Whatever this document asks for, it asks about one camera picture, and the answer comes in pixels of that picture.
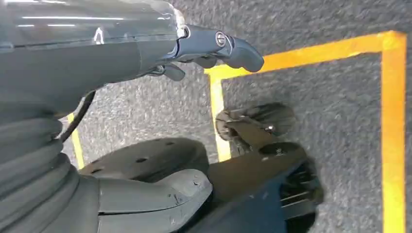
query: yellow line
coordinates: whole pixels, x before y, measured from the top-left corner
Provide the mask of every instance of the yellow line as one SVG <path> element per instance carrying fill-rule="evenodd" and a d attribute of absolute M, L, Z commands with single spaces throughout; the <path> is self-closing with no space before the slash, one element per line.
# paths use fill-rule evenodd
<path fill-rule="evenodd" d="M 406 35 L 393 31 L 359 36 L 265 56 L 258 73 L 382 52 L 382 199 L 384 233 L 405 232 L 405 70 Z M 205 70 L 210 76 L 213 122 L 224 108 L 222 80 L 250 75 L 227 65 Z M 217 136 L 219 161 L 230 158 L 228 143 Z"/>
<path fill-rule="evenodd" d="M 382 53 L 383 232 L 405 232 L 405 68 L 406 36 L 394 33 Z"/>
<path fill-rule="evenodd" d="M 73 122 L 74 114 L 70 113 L 67 116 L 67 119 L 69 120 L 69 124 Z M 82 146 L 80 144 L 79 131 L 77 131 L 77 129 L 75 129 L 73 133 L 71 134 L 71 140 L 73 142 L 74 155 L 76 156 L 76 160 L 77 160 L 77 168 L 82 169 L 85 167 L 85 161 L 83 159 L 83 151 L 82 151 Z"/>
<path fill-rule="evenodd" d="M 212 106 L 213 125 L 216 124 L 216 115 L 223 110 L 223 93 L 222 81 L 220 79 L 210 78 L 210 106 Z M 225 161 L 231 158 L 229 142 L 224 141 L 216 132 L 216 146 L 218 149 L 219 161 Z"/>

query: metal bolt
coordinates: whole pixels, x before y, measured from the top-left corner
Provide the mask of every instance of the metal bolt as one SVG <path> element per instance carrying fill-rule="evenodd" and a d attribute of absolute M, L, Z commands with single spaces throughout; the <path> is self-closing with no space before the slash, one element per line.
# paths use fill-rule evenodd
<path fill-rule="evenodd" d="M 226 36 L 222 32 L 216 33 L 216 44 L 220 47 L 226 44 Z"/>

